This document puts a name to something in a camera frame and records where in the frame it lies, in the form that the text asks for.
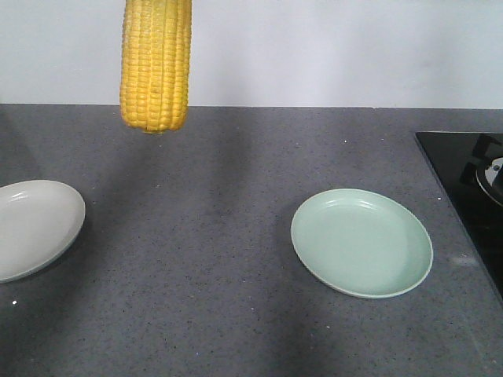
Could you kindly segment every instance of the glass cooktop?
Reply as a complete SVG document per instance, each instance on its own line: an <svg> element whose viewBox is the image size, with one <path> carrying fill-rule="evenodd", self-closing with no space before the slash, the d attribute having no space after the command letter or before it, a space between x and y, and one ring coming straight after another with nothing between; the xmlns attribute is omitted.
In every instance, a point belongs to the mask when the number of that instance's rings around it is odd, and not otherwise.
<svg viewBox="0 0 503 377"><path fill-rule="evenodd" d="M417 139L503 296L503 134L419 132Z"/></svg>

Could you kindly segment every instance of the corn cob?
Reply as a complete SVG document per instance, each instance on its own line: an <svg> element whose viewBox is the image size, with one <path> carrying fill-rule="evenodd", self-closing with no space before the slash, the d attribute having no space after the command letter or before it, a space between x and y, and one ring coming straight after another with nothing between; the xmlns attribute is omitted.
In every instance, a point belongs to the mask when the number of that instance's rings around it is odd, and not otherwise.
<svg viewBox="0 0 503 377"><path fill-rule="evenodd" d="M178 130L187 115L191 0L126 0L120 110L148 133Z"/></svg>

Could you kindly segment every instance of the plate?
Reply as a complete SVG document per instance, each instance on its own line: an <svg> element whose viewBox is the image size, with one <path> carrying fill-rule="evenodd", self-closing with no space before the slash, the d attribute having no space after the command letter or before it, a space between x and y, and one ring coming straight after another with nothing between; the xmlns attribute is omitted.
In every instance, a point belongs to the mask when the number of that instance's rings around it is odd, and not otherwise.
<svg viewBox="0 0 503 377"><path fill-rule="evenodd" d="M24 181L0 188L0 282L58 258L79 234L85 214L81 195L64 183Z"/></svg>
<svg viewBox="0 0 503 377"><path fill-rule="evenodd" d="M420 221L375 192L340 188L312 196L296 211L291 231L302 263L325 284L356 297L406 293L433 263Z"/></svg>

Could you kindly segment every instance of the plate rim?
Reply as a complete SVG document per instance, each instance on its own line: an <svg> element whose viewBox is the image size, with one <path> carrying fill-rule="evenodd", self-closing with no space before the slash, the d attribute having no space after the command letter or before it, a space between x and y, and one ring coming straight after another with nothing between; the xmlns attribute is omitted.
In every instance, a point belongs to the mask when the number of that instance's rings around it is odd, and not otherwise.
<svg viewBox="0 0 503 377"><path fill-rule="evenodd" d="M315 198L317 198L319 196L328 195L330 193L335 193L335 192L337 192L337 193L341 193L341 192L356 192L356 193L358 193L358 192L360 192L360 193L365 193L366 195L371 195L371 196L375 196L375 197L378 197L381 199L385 199L387 202L391 203L394 206L399 207L401 210L403 210L405 213L407 213L414 220L414 222L419 225L421 232L426 236L426 239L428 241L429 262L428 262L428 267L426 268L426 270L424 271L424 273L422 274L421 278L418 281L416 281L414 284L412 284L406 288L403 288L399 291L394 291L394 292L386 293L386 294L369 294L369 293L365 293L365 292L352 291L352 290L349 290L349 289L346 289L343 287L339 287L336 284L330 283L326 279L324 279L321 276L319 276L318 274L316 274L316 272L313 271L312 268L309 267L309 265L303 260L301 254L298 250L298 245L296 245L295 237L294 237L294 223L296 222L296 219L298 219L299 214L301 214L302 209L305 207L305 205L307 205L307 203L309 203L311 200L314 200ZM409 291L412 291L415 287L420 285L426 279L426 277L429 275L429 273L431 272L431 268L433 266L433 259L435 256L435 252L433 249L433 243L431 241L431 237L430 237L428 231L424 227L423 223L417 218L417 216L411 210L409 210L408 208L404 207L399 202L397 202L387 196L381 195L377 192L363 190L360 188L332 188L332 189L325 190L325 191L319 192L317 194L314 194L314 195L308 197L307 199L305 199L299 205L296 212L293 214L291 225L290 225L290 237L292 240L293 248L297 254L297 257L300 259L300 261L303 263L303 265L308 269L308 271L310 273L312 273L317 279L319 279L322 283L329 286L330 288L332 288L336 291L342 292L346 295L350 295L350 296L357 297L357 298L372 298L372 299L374 299L374 298L392 298L392 297L396 297L399 295L403 295Z"/></svg>
<svg viewBox="0 0 503 377"><path fill-rule="evenodd" d="M30 269L26 269L22 273L17 273L15 275L11 275L8 277L1 277L0 276L0 284L22 279L26 276L29 276L33 273L40 271L41 269L44 269L45 267L50 265L52 262L54 262L56 259L58 259L75 242L75 239L77 238L77 236L80 234L80 231L82 230L83 223L86 218L86 202L79 191L77 191L75 188L71 187L70 185L67 185L64 182L53 181L53 180L49 180L49 179L33 179L33 180L27 180L27 181L19 181L19 182L11 183L9 185L5 185L5 186L0 187L0 192L3 189L13 189L17 186L22 187L25 185L36 185L36 184L47 184L47 185L52 185L52 186L59 186L59 187L63 187L65 190L68 190L69 192L72 193L72 195L75 197L77 205L79 207L79 211L78 211L79 216L75 217L75 220L76 220L75 221L75 229L76 229L75 235L65 244L64 247L62 247L56 253L53 253L50 256L50 258L46 259L44 262L33 265Z"/></svg>

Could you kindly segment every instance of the kitchen counter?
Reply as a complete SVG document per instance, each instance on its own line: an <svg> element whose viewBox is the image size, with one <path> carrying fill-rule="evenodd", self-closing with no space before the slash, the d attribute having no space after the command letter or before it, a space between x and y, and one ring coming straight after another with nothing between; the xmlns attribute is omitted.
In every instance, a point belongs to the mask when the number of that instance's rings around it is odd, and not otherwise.
<svg viewBox="0 0 503 377"><path fill-rule="evenodd" d="M74 245L0 285L0 375L501 376L503 306L415 138L500 131L503 111L191 108L147 135L117 106L0 105L0 185L65 182ZM341 294L290 221L327 189L378 192L429 231L427 279Z"/></svg>

